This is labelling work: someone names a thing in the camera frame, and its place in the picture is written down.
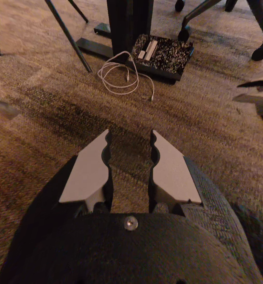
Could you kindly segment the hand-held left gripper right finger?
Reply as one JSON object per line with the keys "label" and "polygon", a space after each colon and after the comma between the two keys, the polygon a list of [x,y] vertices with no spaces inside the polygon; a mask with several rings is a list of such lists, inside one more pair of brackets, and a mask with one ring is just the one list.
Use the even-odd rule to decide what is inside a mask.
{"label": "hand-held left gripper right finger", "polygon": [[183,214],[182,205],[203,206],[185,156],[156,130],[150,134],[151,161],[148,180],[149,213],[165,207],[171,214]]}

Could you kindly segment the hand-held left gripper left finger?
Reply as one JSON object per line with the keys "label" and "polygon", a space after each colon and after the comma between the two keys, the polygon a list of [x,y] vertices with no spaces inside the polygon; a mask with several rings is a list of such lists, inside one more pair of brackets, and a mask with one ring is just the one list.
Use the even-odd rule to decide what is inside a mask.
{"label": "hand-held left gripper left finger", "polygon": [[74,163],[59,203],[84,202],[88,212],[102,202],[111,211],[112,171],[109,166],[111,132],[107,129],[82,149]]}

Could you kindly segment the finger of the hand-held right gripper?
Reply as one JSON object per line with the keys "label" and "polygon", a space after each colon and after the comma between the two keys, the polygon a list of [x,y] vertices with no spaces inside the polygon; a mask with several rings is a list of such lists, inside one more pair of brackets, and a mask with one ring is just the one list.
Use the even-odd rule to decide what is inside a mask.
{"label": "finger of the hand-held right gripper", "polygon": [[237,88],[255,88],[258,92],[263,92],[263,76],[242,83],[238,85]]}
{"label": "finger of the hand-held right gripper", "polygon": [[240,94],[233,97],[232,101],[241,102],[241,103],[253,103],[263,105],[263,97],[254,96],[248,94]]}

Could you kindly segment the black office chair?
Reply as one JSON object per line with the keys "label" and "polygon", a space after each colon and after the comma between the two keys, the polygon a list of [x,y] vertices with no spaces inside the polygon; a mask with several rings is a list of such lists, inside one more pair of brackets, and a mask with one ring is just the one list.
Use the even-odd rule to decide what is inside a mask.
{"label": "black office chair", "polygon": [[[189,21],[199,16],[200,14],[210,9],[211,7],[213,7],[219,2],[220,0],[205,0],[200,5],[198,5],[195,9],[193,9],[190,13],[188,13],[183,18],[182,28],[177,36],[178,40],[183,41],[183,42],[188,41],[190,34],[191,34],[190,27],[187,25]],[[263,0],[247,0],[247,3],[257,23],[259,24],[259,27],[261,28],[263,32]],[[261,46],[253,52],[251,59],[255,62],[263,60],[263,42]]]}

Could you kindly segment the black speckled notebook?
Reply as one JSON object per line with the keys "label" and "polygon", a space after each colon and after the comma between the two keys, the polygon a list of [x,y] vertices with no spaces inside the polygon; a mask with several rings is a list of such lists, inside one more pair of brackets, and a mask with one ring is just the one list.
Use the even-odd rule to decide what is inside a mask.
{"label": "black speckled notebook", "polygon": [[[150,60],[140,59],[140,52],[148,43],[157,41]],[[131,56],[138,73],[143,73],[160,82],[174,85],[179,82],[184,69],[194,52],[192,42],[140,34],[133,46]]]}

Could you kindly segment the black tripod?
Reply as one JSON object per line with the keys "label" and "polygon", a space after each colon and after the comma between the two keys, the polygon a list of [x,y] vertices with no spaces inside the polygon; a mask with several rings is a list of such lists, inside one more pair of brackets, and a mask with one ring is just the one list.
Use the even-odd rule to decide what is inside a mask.
{"label": "black tripod", "polygon": [[83,66],[85,67],[87,72],[91,73],[92,72],[91,67],[89,66],[88,62],[84,58],[84,56],[83,56],[82,52],[80,51],[79,47],[77,46],[76,42],[72,38],[69,30],[67,29],[67,27],[65,26],[64,22],[62,21],[59,13],[57,12],[55,6],[52,3],[52,1],[51,0],[45,0],[44,2],[46,3],[48,8],[50,9],[50,11],[51,11],[52,15],[54,16],[55,20],[58,22],[60,28],[62,29],[63,33],[65,34],[65,36],[68,39],[69,43],[71,44],[72,48],[76,52],[76,54],[77,54],[78,58],[80,59],[81,63],[83,64]]}

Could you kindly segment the black table leg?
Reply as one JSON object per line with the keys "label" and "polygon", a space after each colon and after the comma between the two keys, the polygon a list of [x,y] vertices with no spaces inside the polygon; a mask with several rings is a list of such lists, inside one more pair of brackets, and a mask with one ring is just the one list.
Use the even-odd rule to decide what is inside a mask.
{"label": "black table leg", "polygon": [[81,51],[110,59],[117,54],[132,52],[141,34],[150,34],[153,0],[107,0],[112,47],[84,38],[76,41]]}

